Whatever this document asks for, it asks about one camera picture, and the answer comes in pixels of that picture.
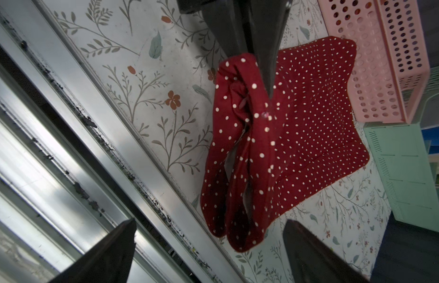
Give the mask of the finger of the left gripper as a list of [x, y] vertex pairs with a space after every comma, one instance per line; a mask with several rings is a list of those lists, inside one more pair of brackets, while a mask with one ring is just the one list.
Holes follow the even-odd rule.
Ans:
[[250, 1], [253, 51], [270, 99], [273, 97], [278, 51], [292, 3], [292, 0]]

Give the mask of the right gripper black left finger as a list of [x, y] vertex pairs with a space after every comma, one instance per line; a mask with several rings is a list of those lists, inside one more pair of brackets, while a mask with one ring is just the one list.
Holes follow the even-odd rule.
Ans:
[[135, 253], [137, 223], [128, 219], [118, 225], [53, 283], [125, 283]]

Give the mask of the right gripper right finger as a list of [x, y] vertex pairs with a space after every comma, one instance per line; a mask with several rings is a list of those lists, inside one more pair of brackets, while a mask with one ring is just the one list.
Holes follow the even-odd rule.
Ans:
[[368, 282], [298, 221], [286, 222], [283, 240], [296, 283]]

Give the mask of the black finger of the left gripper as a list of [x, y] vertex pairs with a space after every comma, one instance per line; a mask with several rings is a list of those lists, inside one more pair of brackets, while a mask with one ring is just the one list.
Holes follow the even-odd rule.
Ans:
[[227, 57], [248, 52], [238, 1], [210, 1], [201, 10], [204, 21]]

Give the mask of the dark red polka-dot skirt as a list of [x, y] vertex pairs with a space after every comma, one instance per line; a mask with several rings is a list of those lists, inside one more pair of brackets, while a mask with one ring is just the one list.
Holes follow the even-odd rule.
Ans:
[[235, 251], [368, 163], [348, 95], [356, 55], [356, 43], [338, 37], [281, 50], [272, 97], [252, 54], [219, 65], [200, 205], [210, 232]]

